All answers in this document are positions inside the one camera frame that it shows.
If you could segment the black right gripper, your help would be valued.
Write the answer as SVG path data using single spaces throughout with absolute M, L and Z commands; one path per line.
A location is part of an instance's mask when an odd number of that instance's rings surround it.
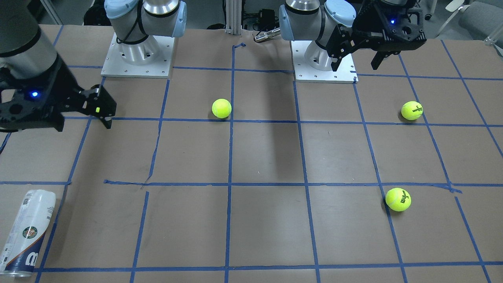
M 63 131 L 63 112 L 79 112 L 98 118 L 106 129 L 112 127 L 117 103 L 103 85 L 88 90 L 58 55 L 55 62 L 40 75 L 17 79 L 14 69 L 1 66 L 1 92 L 13 90 L 10 101 L 1 102 L 1 132 L 54 128 Z

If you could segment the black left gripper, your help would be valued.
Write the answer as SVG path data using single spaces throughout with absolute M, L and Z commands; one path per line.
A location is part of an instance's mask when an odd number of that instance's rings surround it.
M 416 4 L 415 0 L 364 0 L 352 27 L 334 27 L 326 44 L 332 71 L 360 48 L 376 51 L 371 66 L 378 70 L 391 55 L 424 45 L 422 9 Z

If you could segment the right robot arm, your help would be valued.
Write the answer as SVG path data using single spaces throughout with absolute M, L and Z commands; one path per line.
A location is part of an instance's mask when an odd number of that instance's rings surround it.
M 181 0 L 105 0 L 104 11 L 116 34 L 122 59 L 150 63 L 159 56 L 155 36 L 177 38 L 185 32 L 187 6 Z M 26 6 L 1 1 L 1 132 L 64 128 L 64 112 L 98 118 L 110 129 L 117 104 L 104 86 L 81 88 L 52 42 Z

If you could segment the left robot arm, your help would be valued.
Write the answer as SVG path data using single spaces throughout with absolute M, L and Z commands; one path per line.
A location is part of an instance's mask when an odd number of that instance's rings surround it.
M 376 52 L 371 61 L 377 70 L 382 61 L 426 43 L 422 10 L 415 0 L 364 0 L 359 11 L 345 0 L 286 0 L 279 9 L 284 40 L 310 42 L 309 64 L 337 71 L 342 59 L 360 49 Z

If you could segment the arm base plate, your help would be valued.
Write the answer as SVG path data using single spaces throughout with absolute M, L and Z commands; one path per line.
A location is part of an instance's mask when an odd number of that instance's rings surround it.
M 341 64 L 334 72 L 331 67 L 332 59 L 328 57 L 326 50 L 320 48 L 314 41 L 296 40 L 290 44 L 297 82 L 350 84 L 358 82 L 351 54 L 341 60 Z
M 103 77 L 161 78 L 171 73 L 175 38 L 149 36 L 144 42 L 118 44 L 113 35 L 101 75 Z

